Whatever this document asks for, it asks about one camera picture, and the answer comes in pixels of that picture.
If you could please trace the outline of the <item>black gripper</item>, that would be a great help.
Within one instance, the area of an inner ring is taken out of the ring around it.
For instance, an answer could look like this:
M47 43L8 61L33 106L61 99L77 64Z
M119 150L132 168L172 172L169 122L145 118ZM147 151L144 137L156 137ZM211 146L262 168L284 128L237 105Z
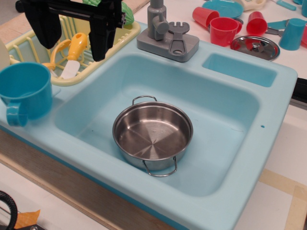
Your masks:
M81 20L90 20L89 39L94 61L105 59L113 47L116 27L123 27L126 14L122 12L122 1L102 0L98 5L88 5L71 0L18 0L16 10L24 12L40 44L51 49L61 37L60 15Z

